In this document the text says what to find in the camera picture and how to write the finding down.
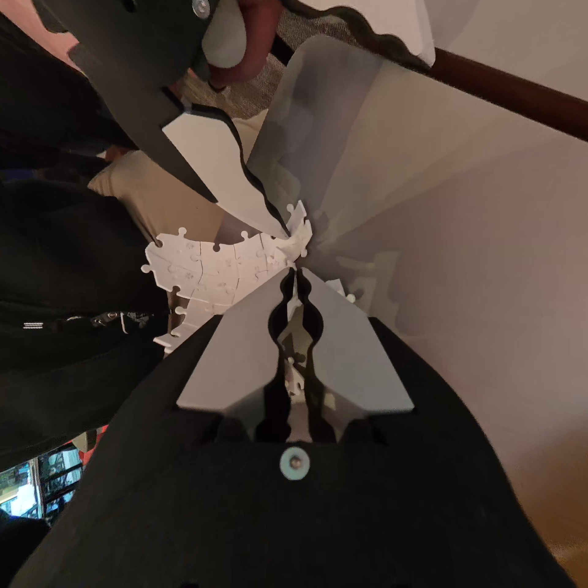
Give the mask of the white puzzle piece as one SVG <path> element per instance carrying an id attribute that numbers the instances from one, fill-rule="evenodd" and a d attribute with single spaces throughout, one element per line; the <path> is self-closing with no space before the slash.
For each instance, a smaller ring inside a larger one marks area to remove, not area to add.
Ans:
<path id="1" fill-rule="evenodd" d="M 287 239 L 274 239 L 275 248 L 285 255 L 288 262 L 293 263 L 300 257 L 307 255 L 307 245 L 312 239 L 312 226 L 307 219 L 307 212 L 301 200 L 298 200 L 296 206 L 288 204 L 286 210 L 290 213 L 290 218 L 286 223 L 290 237 Z"/>

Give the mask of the person's left hand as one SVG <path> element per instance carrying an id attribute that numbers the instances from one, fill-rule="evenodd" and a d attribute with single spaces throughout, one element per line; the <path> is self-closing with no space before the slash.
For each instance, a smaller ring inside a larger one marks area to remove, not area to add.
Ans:
<path id="1" fill-rule="evenodd" d="M 228 85 L 253 80 L 265 66 L 283 12 L 280 1 L 238 1 L 246 32 L 242 60 L 232 68 L 210 67 L 210 86 L 221 91 Z"/>

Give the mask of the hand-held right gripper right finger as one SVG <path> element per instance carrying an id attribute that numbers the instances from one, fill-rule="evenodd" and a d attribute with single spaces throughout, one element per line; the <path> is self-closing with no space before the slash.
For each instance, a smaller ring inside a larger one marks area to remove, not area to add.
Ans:
<path id="1" fill-rule="evenodd" d="M 350 422 L 415 405 L 369 317 L 310 270 L 298 270 L 302 325 L 311 338 L 305 400 L 313 442 L 337 442 Z"/>

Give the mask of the person's left forearm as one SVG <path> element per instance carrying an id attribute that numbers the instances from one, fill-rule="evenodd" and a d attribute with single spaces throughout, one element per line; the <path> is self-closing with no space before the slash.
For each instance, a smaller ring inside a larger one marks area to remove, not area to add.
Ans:
<path id="1" fill-rule="evenodd" d="M 46 26 L 33 1 L 1 1 L 1 13 L 25 35 L 27 41 L 32 42 L 33 48 L 41 48 L 44 53 L 85 76 L 69 55 L 77 45 L 76 37 L 69 31 L 58 32 L 59 23 Z"/>

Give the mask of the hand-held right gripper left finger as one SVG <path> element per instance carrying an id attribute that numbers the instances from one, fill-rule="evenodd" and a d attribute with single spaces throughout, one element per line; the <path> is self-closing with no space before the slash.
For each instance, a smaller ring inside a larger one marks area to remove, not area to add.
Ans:
<path id="1" fill-rule="evenodd" d="M 295 277 L 294 268 L 281 270 L 222 315 L 179 408 L 239 420 L 257 440 L 287 439 L 291 403 L 277 338 L 288 321 Z"/>

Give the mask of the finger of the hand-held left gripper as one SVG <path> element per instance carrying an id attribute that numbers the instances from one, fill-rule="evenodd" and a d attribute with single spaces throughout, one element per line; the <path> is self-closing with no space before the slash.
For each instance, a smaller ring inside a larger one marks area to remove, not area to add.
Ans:
<path id="1" fill-rule="evenodd" d="M 436 51 L 423 1 L 281 1 L 306 19 L 335 17 L 359 47 L 411 70 L 429 70 Z"/>
<path id="2" fill-rule="evenodd" d="M 247 168 L 237 128 L 222 109 L 193 104 L 163 132 L 220 208 L 274 238 L 290 236 L 261 181 Z"/>

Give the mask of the partly built white puzzle ball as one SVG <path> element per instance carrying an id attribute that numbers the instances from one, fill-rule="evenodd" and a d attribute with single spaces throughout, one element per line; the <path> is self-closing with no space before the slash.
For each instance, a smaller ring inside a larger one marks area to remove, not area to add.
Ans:
<path id="1" fill-rule="evenodd" d="M 172 353 L 212 316 L 222 315 L 233 305 L 257 290 L 285 269 L 295 269 L 266 233 L 249 237 L 235 245 L 220 245 L 185 238 L 186 229 L 177 235 L 158 236 L 162 246 L 148 245 L 143 273 L 152 273 L 158 287 L 167 292 L 175 288 L 177 296 L 187 300 L 187 307 L 177 306 L 174 313 L 183 320 L 171 333 L 154 339 Z"/>

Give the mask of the colourful patterned clutter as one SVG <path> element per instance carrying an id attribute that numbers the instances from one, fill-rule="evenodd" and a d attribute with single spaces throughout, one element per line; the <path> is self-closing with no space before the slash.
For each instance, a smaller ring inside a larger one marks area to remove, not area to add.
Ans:
<path id="1" fill-rule="evenodd" d="M 71 501 L 107 426 L 1 472 L 1 510 L 52 526 Z"/>

